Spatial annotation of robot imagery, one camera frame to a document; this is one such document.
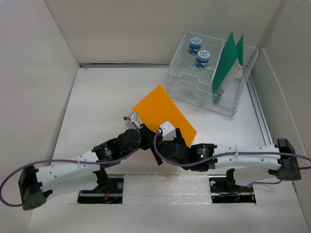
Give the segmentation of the orange notebook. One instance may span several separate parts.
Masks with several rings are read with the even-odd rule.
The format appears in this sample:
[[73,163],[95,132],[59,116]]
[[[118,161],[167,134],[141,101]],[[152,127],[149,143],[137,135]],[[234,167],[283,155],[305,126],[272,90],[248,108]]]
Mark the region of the orange notebook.
[[158,85],[139,103],[132,111],[138,113],[138,117],[152,132],[156,132],[164,122],[170,122],[175,128],[179,128],[189,147],[197,131],[178,109],[165,89]]

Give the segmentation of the blue white jar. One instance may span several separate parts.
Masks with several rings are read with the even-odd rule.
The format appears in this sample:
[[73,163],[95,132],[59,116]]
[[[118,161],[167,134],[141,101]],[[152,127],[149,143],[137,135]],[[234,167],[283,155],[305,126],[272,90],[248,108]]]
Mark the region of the blue white jar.
[[192,37],[189,43],[189,53],[192,55],[196,55],[197,52],[201,49],[202,39],[199,37]]
[[210,59],[210,53],[208,50],[200,50],[197,52],[195,66],[197,68],[204,69],[207,67],[207,64]]

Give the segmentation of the green notebook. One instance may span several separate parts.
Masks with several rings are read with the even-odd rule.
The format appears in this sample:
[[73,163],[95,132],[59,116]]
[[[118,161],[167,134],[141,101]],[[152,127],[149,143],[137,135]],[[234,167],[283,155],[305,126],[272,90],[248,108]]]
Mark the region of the green notebook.
[[243,67],[243,35],[235,43],[233,32],[230,33],[218,62],[212,81],[212,101],[218,103],[221,96],[232,84]]

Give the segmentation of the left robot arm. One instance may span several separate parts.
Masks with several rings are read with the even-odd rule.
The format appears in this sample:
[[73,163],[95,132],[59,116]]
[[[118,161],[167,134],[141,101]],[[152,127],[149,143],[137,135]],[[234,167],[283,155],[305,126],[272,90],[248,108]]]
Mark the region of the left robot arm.
[[144,124],[128,129],[73,159],[36,168],[26,166],[18,180],[22,209],[40,207],[47,200],[80,190],[106,193],[111,189],[106,168],[118,165],[137,150],[154,151],[155,133]]

